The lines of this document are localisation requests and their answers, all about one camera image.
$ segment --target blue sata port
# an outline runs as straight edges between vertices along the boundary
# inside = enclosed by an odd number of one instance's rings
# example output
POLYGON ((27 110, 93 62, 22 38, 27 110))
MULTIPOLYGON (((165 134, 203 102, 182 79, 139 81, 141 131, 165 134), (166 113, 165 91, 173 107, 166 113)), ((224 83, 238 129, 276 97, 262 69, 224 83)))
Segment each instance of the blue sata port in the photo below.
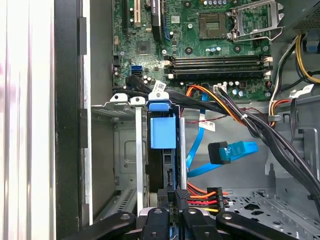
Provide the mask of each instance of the blue sata port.
POLYGON ((144 70, 144 67, 141 65, 131 66, 131 72, 142 72, 143 70, 144 70))
POLYGON ((131 66, 131 74, 135 75, 137 77, 141 77, 142 76, 143 70, 144 70, 144 68, 141 65, 131 66))

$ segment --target black ram slot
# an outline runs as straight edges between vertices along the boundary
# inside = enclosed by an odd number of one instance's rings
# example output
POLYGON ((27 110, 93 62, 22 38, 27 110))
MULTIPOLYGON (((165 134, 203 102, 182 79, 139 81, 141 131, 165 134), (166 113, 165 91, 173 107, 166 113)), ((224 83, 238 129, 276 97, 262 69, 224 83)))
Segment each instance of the black ram slot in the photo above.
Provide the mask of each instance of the black ram slot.
POLYGON ((168 57, 167 60, 170 65, 165 73, 173 74, 179 81, 262 78, 272 70, 270 64, 264 63, 263 56, 168 57))

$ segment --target cable tie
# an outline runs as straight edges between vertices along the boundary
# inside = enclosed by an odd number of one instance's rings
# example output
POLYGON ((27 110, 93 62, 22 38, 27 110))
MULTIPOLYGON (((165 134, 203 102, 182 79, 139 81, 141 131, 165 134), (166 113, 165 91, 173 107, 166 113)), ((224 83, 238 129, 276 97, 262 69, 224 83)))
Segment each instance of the cable tie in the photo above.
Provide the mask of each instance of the cable tie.
POLYGON ((320 200, 320 195, 308 195, 309 200, 320 200))
POLYGON ((243 114, 242 117, 240 118, 240 120, 243 120, 244 118, 247 118, 248 115, 247 114, 243 114))

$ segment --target cable strap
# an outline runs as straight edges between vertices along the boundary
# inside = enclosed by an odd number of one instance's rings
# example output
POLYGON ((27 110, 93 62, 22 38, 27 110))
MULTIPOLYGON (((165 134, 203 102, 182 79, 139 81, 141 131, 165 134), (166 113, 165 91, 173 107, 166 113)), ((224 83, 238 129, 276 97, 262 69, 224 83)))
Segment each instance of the cable strap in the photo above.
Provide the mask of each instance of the cable strap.
POLYGON ((308 195, 309 200, 320 200, 320 195, 308 195))

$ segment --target motherboard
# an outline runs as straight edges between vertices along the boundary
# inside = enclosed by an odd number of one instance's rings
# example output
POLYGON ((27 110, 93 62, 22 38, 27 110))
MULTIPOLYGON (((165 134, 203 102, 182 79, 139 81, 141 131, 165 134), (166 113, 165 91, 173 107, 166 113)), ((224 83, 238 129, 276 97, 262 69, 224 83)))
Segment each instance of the motherboard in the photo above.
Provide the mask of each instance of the motherboard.
MULTIPOLYGON (((231 39, 232 9, 254 1, 113 1, 114 86, 126 88, 135 75, 150 88, 160 80, 183 94, 198 84, 223 88, 234 100, 270 99, 269 40, 231 39)), ((241 20, 245 32, 263 29, 268 7, 246 10, 241 20)))

